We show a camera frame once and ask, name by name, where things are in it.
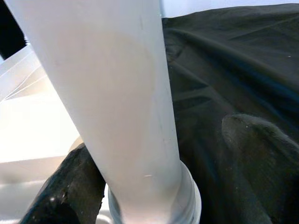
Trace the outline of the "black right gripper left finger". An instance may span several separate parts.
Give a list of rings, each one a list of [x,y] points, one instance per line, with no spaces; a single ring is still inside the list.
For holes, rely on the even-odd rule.
[[[105,180],[84,143],[43,184],[21,224],[94,224]]]

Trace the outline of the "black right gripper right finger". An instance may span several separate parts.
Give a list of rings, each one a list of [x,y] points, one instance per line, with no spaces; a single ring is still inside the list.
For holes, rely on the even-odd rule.
[[[299,145],[275,124],[247,114],[222,120],[223,138],[273,224],[299,222]]]

